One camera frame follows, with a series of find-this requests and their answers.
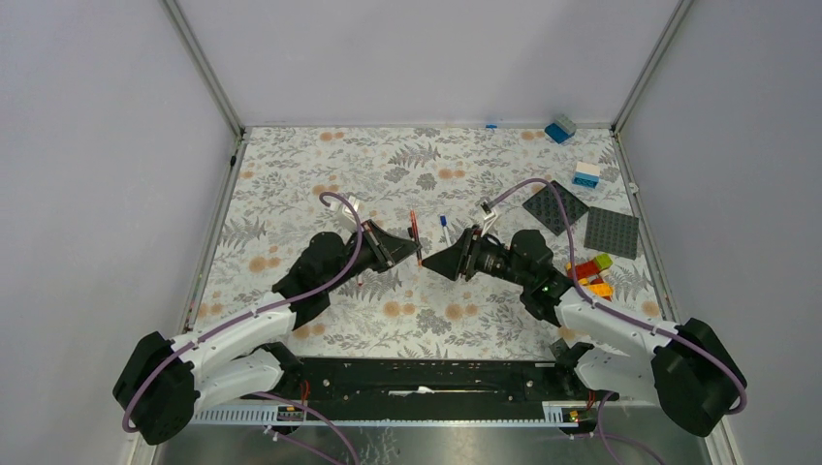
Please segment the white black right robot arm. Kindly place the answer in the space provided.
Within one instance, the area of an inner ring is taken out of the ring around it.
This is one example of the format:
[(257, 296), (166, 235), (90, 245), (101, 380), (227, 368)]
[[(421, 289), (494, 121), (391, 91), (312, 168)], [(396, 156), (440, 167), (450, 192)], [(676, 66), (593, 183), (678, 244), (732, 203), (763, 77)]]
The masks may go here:
[(451, 281), (482, 273), (518, 285), (536, 320), (587, 334), (588, 343), (551, 347), (560, 366), (555, 383), (565, 397), (593, 390), (648, 402), (699, 437), (746, 404), (744, 376), (709, 325), (630, 315), (555, 268), (536, 230), (516, 232), (504, 245), (470, 228), (422, 265)]

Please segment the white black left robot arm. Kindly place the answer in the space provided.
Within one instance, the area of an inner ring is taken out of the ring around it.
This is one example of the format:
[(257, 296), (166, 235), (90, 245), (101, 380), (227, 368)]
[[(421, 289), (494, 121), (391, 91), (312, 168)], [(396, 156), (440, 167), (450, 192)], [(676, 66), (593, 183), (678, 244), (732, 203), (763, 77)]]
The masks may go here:
[(154, 331), (131, 353), (112, 389), (123, 426), (150, 445), (169, 441), (201, 411), (258, 391), (287, 398), (300, 388), (298, 361), (278, 338), (330, 305), (330, 293), (366, 270), (385, 272), (414, 256), (411, 238), (373, 221), (343, 240), (319, 232), (287, 274), (243, 310), (172, 338)]

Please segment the white marker blue end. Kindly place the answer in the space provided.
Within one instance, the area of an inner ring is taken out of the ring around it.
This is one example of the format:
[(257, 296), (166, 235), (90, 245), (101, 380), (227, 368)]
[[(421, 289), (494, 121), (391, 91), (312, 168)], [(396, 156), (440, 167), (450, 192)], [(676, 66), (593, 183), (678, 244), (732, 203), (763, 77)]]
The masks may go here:
[(440, 215), (439, 216), (439, 221), (440, 221), (440, 225), (441, 225), (441, 229), (442, 229), (442, 233), (443, 233), (444, 242), (445, 242), (446, 246), (451, 246), (452, 245), (452, 239), (451, 239), (451, 236), (450, 236), (450, 231), (449, 231), (446, 216), (445, 215)]

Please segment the orange red pen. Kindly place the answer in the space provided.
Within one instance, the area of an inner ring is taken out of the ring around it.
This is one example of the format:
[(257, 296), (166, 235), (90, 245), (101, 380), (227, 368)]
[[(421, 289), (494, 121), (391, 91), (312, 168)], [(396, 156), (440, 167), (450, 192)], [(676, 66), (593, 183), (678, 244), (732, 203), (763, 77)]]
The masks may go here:
[(422, 243), (420, 240), (417, 216), (415, 211), (412, 209), (409, 212), (410, 221), (411, 221), (411, 231), (412, 231), (412, 238), (416, 244), (416, 258), (418, 266), (422, 267), (423, 265), (423, 255), (422, 255)]

